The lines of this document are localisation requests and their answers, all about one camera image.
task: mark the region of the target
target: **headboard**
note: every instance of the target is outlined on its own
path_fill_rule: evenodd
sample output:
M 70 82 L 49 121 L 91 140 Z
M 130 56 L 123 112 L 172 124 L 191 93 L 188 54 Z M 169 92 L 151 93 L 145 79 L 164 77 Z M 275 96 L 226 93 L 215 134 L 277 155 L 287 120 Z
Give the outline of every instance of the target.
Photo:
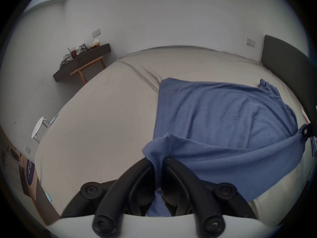
M 317 121 L 317 67 L 292 45 L 266 35 L 262 64 L 293 91 L 311 122 Z

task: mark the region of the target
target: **dark wooden shelf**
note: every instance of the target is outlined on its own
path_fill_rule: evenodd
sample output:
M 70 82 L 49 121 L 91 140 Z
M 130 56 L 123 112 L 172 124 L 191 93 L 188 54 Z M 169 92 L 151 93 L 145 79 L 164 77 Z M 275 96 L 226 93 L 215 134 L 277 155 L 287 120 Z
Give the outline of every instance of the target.
M 111 52 L 109 43 L 105 45 L 101 45 L 100 47 L 93 48 L 91 50 L 88 50 L 84 53 L 79 54 L 76 58 L 74 58 L 71 62 L 63 66 L 61 69 L 59 69 L 54 75 L 54 79 L 56 82 L 59 82 L 64 77 L 69 76 L 69 74 L 79 69 L 81 66 L 89 63 L 93 59 L 96 59 L 100 56 L 105 55 L 106 53 Z

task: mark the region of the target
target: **wall outlet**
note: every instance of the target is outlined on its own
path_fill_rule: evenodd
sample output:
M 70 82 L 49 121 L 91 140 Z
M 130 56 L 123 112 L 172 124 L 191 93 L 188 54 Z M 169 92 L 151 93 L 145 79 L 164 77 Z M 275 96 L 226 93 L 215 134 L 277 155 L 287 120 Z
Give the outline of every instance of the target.
M 256 42 L 247 38 L 247 45 L 251 46 L 251 47 L 256 47 Z
M 28 148 L 27 146 L 25 147 L 24 151 L 25 151 L 27 154 L 30 154 L 30 148 Z
M 93 31 L 93 38 L 95 38 L 95 37 L 98 36 L 99 34 L 101 34 L 100 28 L 97 29 L 96 31 Z

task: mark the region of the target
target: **bed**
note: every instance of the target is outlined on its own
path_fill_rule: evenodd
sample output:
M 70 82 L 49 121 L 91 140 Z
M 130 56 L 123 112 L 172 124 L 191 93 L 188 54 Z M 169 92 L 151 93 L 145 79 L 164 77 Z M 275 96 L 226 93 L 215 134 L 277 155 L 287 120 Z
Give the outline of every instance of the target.
M 262 78 L 279 90 L 300 127 L 306 123 L 302 109 L 309 109 L 313 118 L 312 109 L 303 107 L 307 100 L 301 99 L 301 104 L 296 90 L 275 74 L 259 62 L 199 47 L 153 48 L 120 58 L 78 91 L 46 131 L 35 155 L 40 185 L 61 215 L 84 183 L 118 179 L 141 160 L 142 149 L 153 139 L 160 82 L 169 77 L 253 87 Z M 249 203 L 257 218 L 268 226 L 278 225 L 314 167 L 307 140 L 297 167 Z

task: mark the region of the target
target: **blue t-shirt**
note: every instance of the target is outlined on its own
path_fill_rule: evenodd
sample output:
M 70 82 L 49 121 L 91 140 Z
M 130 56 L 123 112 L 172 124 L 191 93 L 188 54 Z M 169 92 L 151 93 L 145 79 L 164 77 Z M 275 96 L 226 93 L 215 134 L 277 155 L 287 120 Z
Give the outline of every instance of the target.
M 305 149 L 293 110 L 278 90 L 218 82 L 161 82 L 153 141 L 143 153 L 157 188 L 172 155 L 200 179 L 229 182 L 251 201 L 296 167 Z M 148 216 L 169 216 L 156 199 Z

